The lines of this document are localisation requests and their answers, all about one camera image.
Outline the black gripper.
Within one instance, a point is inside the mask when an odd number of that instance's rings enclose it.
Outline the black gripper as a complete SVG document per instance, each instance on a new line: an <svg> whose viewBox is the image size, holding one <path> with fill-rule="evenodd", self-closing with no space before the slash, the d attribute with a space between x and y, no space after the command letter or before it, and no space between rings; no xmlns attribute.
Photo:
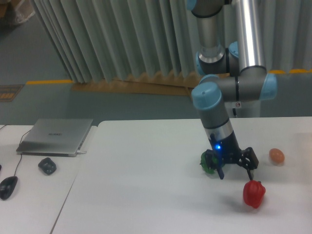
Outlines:
<svg viewBox="0 0 312 234"><path fill-rule="evenodd" d="M219 178L223 180L223 166L237 164L247 171L249 180L254 179L253 170L258 168L259 161L252 147L241 150L234 131L220 140L217 140L216 134L210 134L210 137L212 150L207 150L204 153L204 171L206 173L212 175L217 172Z"/></svg>

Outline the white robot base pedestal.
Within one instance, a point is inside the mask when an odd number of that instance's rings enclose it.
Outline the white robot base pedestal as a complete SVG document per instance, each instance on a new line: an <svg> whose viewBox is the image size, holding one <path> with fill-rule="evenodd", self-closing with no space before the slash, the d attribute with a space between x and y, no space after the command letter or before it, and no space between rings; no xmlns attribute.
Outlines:
<svg viewBox="0 0 312 234"><path fill-rule="evenodd" d="M260 117L261 101L226 102L225 107L230 118Z"/></svg>

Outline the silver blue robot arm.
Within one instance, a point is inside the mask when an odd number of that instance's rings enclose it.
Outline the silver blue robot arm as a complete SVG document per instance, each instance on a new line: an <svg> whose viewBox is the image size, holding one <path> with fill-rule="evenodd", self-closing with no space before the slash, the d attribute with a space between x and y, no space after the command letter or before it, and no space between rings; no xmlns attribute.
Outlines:
<svg viewBox="0 0 312 234"><path fill-rule="evenodd" d="M237 28L237 41L229 47L221 44L219 29L219 15L226 5L234 8ZM195 60L202 79L191 95L211 145L204 165L220 178L224 165L236 164L253 179L259 164L251 147L239 147L225 104L270 100L277 94L276 76L266 69L258 5L256 0L187 1L201 45Z"/></svg>

